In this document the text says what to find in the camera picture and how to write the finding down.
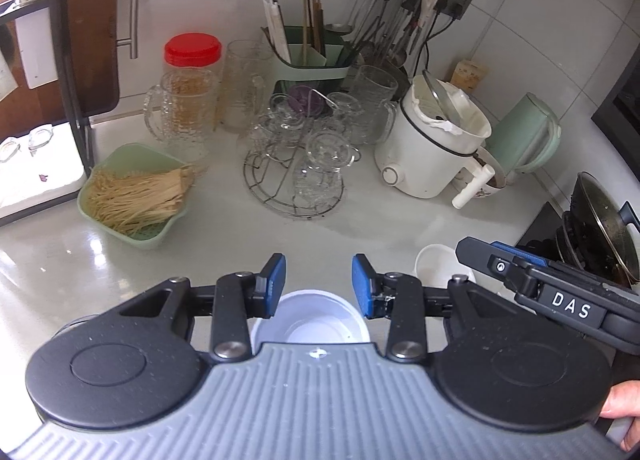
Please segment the person right hand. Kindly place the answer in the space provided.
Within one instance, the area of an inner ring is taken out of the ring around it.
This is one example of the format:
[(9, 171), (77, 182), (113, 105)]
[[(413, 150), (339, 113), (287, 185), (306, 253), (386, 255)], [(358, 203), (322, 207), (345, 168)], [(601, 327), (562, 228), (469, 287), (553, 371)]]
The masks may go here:
[(620, 442), (620, 448), (624, 451), (634, 448), (640, 440), (640, 381), (625, 381), (612, 386), (600, 416), (610, 420), (631, 418), (631, 425)]

